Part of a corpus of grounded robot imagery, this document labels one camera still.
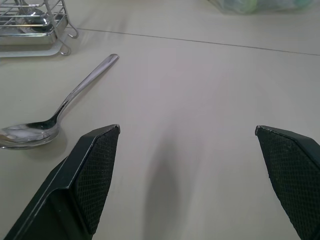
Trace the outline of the clear plastic bag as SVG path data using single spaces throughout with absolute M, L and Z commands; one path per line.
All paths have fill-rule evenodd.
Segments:
M 222 13 L 251 15 L 301 13 L 320 9 L 320 0 L 208 0 Z

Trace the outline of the silver spoon in rack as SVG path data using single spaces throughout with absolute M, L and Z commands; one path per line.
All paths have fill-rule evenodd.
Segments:
M 25 0 L 14 0 L 18 13 L 14 19 L 15 25 L 25 34 L 49 33 L 53 29 L 50 17 L 38 8 L 29 7 Z

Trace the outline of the silver metal spoon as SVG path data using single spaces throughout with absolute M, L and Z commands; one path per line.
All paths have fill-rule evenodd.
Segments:
M 67 106 L 90 84 L 108 71 L 118 60 L 118 54 L 110 54 L 63 100 L 51 118 L 45 121 L 13 125 L 0 129 L 0 149 L 28 149 L 45 145 L 60 132 L 60 118 Z

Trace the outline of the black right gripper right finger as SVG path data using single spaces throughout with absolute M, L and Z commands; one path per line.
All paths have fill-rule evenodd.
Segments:
M 301 240 L 320 240 L 320 145 L 270 126 L 255 129 L 273 190 Z

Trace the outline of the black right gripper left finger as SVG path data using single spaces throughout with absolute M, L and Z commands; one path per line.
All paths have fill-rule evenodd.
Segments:
M 92 240 L 111 186 L 120 132 L 112 124 L 80 137 L 4 240 Z

